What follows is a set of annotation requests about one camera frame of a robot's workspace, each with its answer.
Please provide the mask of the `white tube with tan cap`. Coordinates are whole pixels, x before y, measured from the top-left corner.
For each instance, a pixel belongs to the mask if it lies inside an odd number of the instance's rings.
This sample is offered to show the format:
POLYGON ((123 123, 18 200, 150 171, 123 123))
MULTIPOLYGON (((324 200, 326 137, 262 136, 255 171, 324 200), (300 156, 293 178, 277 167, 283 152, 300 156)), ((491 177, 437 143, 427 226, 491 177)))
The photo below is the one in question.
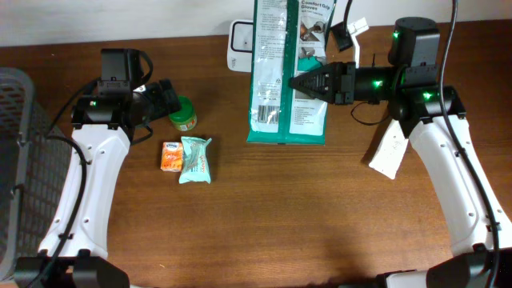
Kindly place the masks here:
POLYGON ((369 163, 369 167, 394 180, 408 143, 409 139, 405 138, 399 121, 392 119, 369 163))

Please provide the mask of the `green lid jar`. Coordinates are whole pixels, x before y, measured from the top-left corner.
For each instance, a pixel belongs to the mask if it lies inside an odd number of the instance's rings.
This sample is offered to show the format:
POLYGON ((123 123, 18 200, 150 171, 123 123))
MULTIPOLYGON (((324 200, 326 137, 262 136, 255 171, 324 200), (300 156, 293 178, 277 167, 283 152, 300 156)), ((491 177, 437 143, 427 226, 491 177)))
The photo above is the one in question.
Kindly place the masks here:
POLYGON ((169 115, 172 125, 179 131, 185 132, 192 130, 197 125, 197 115, 193 103, 185 96, 178 97, 181 104, 180 111, 169 115))

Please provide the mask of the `orange tissue pack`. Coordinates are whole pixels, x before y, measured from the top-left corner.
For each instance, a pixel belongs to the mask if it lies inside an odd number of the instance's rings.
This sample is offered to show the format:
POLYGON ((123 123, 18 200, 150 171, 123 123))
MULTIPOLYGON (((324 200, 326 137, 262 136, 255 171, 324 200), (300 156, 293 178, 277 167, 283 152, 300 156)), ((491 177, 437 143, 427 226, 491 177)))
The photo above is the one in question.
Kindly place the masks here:
POLYGON ((164 142, 162 144, 161 170, 165 172, 181 172, 183 167, 183 145, 180 142, 164 142))

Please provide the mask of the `dark green 3M package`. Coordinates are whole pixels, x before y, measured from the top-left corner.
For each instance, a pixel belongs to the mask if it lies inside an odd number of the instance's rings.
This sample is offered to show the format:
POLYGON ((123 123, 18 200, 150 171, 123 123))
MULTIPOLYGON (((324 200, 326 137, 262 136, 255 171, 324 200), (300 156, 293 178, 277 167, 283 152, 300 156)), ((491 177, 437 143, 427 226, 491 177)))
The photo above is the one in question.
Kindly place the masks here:
POLYGON ((336 0, 255 1, 248 142, 324 144, 326 102, 290 83, 327 64, 336 5, 336 0))

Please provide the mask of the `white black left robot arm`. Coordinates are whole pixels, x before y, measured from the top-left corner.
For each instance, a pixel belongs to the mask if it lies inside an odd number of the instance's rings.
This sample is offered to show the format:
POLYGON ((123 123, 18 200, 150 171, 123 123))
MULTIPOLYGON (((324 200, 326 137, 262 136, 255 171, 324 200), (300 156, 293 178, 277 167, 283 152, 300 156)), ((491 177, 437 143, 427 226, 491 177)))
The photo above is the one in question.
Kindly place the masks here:
POLYGON ((38 253, 20 257, 14 269, 19 287, 128 287, 128 274, 107 259, 107 227, 114 190, 137 128, 182 108, 168 78, 129 86, 98 80, 78 98, 68 138, 69 169, 58 208, 38 253))

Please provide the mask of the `mint green wipes packet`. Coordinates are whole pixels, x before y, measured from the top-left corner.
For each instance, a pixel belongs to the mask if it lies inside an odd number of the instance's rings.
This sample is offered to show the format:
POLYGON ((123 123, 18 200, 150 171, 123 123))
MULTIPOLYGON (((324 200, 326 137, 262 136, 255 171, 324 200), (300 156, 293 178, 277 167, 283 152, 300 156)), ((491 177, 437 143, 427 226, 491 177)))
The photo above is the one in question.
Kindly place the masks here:
POLYGON ((207 140, 196 137, 181 137, 183 145, 183 168, 178 182, 211 183, 210 168, 206 157, 206 149, 212 139, 207 140))

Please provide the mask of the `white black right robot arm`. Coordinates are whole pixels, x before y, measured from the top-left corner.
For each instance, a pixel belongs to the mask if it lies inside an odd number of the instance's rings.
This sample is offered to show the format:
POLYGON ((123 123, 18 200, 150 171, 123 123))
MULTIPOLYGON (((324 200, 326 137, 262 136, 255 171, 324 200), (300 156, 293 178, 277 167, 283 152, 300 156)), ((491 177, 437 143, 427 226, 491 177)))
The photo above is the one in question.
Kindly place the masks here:
POLYGON ((396 21, 388 65, 332 62, 290 80, 290 87, 329 104, 387 102, 392 119, 418 153, 450 232, 452 258, 427 270, 397 270, 366 287, 508 287, 511 222, 472 144, 466 109, 442 80, 435 21, 396 21))

